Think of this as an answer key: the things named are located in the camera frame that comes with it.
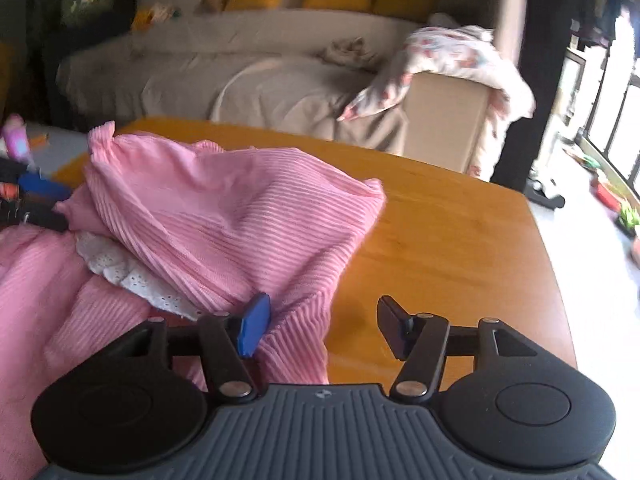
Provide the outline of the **beige covered sofa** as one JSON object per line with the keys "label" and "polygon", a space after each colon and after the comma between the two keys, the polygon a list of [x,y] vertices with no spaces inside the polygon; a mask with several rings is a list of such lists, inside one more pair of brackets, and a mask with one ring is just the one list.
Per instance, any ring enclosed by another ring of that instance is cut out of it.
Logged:
{"label": "beige covered sofa", "polygon": [[422,73],[399,105],[341,120],[373,75],[328,62],[322,51],[336,40],[361,39],[384,62],[413,29],[396,18],[304,9],[177,18],[69,56],[56,83],[88,127],[148,116],[201,119],[468,171],[490,96],[482,84]]}

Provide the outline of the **floral pink blanket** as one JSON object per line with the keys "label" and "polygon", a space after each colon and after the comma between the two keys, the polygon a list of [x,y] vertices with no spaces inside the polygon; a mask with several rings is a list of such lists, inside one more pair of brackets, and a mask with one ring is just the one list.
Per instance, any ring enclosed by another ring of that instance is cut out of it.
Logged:
{"label": "floral pink blanket", "polygon": [[489,181],[511,124],[533,117],[535,99],[512,61],[478,26],[424,27],[361,90],[342,122],[403,112],[402,154]]}

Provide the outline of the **yellow plush toy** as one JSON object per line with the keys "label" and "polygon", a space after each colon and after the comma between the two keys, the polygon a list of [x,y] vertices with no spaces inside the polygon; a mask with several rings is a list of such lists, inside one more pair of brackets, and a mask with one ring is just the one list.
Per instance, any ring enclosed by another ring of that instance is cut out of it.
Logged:
{"label": "yellow plush toy", "polygon": [[140,8],[134,16],[131,30],[133,32],[142,32],[142,30],[148,30],[155,24],[166,22],[174,17],[175,10],[173,6],[163,3],[154,3],[147,8]]}

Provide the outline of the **red plastic basin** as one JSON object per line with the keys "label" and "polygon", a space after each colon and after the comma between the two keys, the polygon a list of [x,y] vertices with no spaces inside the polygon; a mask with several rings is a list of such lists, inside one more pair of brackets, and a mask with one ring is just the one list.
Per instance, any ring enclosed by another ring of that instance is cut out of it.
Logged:
{"label": "red plastic basin", "polygon": [[598,179],[592,180],[590,188],[593,196],[602,205],[614,211],[616,214],[620,212],[623,204],[626,203],[626,198],[618,195],[608,182],[601,182]]}

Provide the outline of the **crumpled beige cloth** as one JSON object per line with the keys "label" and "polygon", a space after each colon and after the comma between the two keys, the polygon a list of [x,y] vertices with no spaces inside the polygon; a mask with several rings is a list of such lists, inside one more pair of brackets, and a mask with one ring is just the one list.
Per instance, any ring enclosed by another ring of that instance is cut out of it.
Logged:
{"label": "crumpled beige cloth", "polygon": [[341,66],[371,68],[378,64],[378,55],[368,49],[362,37],[337,39],[320,53],[323,61]]}

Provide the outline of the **pink ribbed child's dress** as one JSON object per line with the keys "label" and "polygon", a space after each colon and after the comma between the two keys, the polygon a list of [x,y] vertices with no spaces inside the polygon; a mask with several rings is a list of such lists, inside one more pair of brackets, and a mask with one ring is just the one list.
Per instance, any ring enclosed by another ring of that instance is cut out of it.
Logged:
{"label": "pink ribbed child's dress", "polygon": [[323,384],[331,304],[381,214],[379,180],[296,148],[227,151],[151,133],[89,136],[84,183],[56,206],[70,227],[1,232],[1,474],[44,464],[38,394],[153,315],[194,320],[264,292],[267,382]]}

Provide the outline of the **small green plant tray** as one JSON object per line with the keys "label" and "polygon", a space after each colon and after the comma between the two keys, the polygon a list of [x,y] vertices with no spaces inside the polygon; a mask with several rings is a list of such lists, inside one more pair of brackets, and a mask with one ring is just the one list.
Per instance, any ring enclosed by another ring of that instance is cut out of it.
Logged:
{"label": "small green plant tray", "polygon": [[639,213],[633,206],[625,204],[620,207],[615,223],[627,236],[634,238],[636,227],[640,224]]}

